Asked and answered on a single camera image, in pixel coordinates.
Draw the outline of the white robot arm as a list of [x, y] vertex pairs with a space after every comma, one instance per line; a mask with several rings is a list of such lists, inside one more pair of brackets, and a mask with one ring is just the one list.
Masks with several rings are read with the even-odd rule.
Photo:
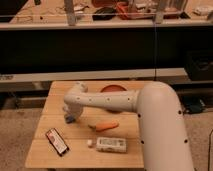
[[137, 90], [88, 92], [77, 82], [64, 103], [75, 119], [86, 106], [136, 113], [146, 171], [195, 171], [180, 100], [168, 84], [152, 81]]

